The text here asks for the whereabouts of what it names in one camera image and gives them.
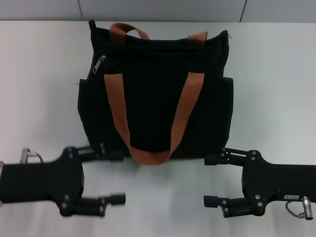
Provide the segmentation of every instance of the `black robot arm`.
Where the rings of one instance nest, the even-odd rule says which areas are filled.
[[[204,206],[220,206],[225,218],[242,215],[262,216],[268,203],[278,200],[301,201],[304,213],[290,213],[298,218],[313,219],[311,202],[316,202],[315,165],[272,164],[265,161],[259,151],[246,152],[227,148],[223,148],[217,155],[206,157],[204,163],[243,167],[243,198],[204,196]]]
[[[68,147],[60,158],[52,162],[27,163],[34,156],[23,149],[20,164],[0,162],[0,203],[51,200],[57,204],[62,216],[105,215],[108,204],[125,204],[125,194],[109,197],[83,198],[82,162],[122,159],[121,153],[100,156],[89,147]]]

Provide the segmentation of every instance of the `screw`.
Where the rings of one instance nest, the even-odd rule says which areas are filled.
[[[105,149],[104,149],[104,144],[103,144],[103,142],[100,143],[100,148],[101,148],[102,154],[105,155]]]
[[[69,158],[73,158],[73,153],[72,153],[72,150],[71,150],[71,147],[68,147],[68,153],[69,153]]]

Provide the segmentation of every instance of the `wall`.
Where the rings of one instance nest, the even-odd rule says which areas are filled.
[[[316,22],[315,0],[1,0],[0,20],[239,22],[243,8],[243,22]]]

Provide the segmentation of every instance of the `zipper pull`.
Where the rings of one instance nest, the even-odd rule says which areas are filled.
[[[100,64],[105,60],[105,55],[101,56],[99,60],[97,61],[96,65],[93,68],[93,73],[95,74],[100,66]]]

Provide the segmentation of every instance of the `label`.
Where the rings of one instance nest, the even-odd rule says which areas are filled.
[[[298,200],[299,195],[284,195],[284,199],[289,199],[289,200]]]

